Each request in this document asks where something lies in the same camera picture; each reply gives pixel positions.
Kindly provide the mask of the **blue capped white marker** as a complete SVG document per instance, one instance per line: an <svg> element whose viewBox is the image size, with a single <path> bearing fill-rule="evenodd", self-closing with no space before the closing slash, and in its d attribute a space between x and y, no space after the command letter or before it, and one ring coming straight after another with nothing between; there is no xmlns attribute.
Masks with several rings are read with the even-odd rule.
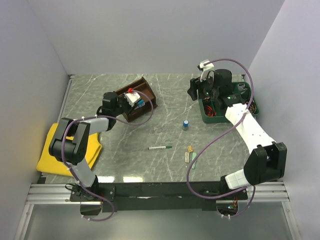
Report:
<svg viewBox="0 0 320 240"><path fill-rule="evenodd" d="M143 99L140 99L134 106L135 109L139 109L142 108L143 106L145 106L145 101Z"/></svg>

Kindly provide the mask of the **blue capped small bottle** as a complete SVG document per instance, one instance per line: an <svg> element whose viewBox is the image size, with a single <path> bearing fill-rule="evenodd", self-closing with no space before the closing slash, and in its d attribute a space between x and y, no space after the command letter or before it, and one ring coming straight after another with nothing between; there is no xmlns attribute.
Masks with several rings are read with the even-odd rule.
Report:
<svg viewBox="0 0 320 240"><path fill-rule="evenodd" d="M182 129L184 131L187 131L189 129L189 121L188 120L184 120L182 123Z"/></svg>

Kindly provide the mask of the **green capped white marker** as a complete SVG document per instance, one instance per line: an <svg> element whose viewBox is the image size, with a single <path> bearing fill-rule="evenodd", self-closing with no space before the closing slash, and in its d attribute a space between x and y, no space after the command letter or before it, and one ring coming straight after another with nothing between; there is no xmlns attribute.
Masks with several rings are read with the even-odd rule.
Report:
<svg viewBox="0 0 320 240"><path fill-rule="evenodd" d="M148 147L148 150L162 150L162 149L171 149L171 145L164 145L164 146L151 146Z"/></svg>

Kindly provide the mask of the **light green clip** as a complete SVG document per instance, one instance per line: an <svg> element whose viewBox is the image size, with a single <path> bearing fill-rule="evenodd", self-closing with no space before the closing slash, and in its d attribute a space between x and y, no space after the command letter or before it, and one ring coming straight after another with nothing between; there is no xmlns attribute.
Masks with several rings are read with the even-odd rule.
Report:
<svg viewBox="0 0 320 240"><path fill-rule="evenodd" d="M192 166L191 166L192 170L195 170L196 167L197 167L197 161L195 160L196 157L197 157L197 153L196 152L192 152L191 155L190 155L191 163L193 163Z"/></svg>

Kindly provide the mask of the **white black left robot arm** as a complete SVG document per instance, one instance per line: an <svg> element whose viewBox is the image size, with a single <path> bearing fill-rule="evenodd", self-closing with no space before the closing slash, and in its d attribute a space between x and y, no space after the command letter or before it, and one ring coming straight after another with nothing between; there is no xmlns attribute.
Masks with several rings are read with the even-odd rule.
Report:
<svg viewBox="0 0 320 240"><path fill-rule="evenodd" d="M79 120L63 117L58 122L48 152L67 167L76 185L83 187L82 195L88 201L96 200L101 192L98 177L86 160L89 136L111 130L117 116L131 113L142 102L137 92L126 92L121 96L114 91L106 92L94 117Z"/></svg>

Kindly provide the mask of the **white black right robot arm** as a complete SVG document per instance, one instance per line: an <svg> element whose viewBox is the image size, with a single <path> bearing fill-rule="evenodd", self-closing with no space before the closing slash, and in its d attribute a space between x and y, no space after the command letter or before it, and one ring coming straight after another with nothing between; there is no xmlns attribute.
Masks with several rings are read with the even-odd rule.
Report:
<svg viewBox="0 0 320 240"><path fill-rule="evenodd" d="M220 178L222 198L231 199L238 189L275 181L285 175L287 147L271 138L250 112L252 86L244 82L233 83L230 70L208 70L190 80L187 93L194 101L212 100L213 106L224 113L248 148L249 157L244 167Z"/></svg>

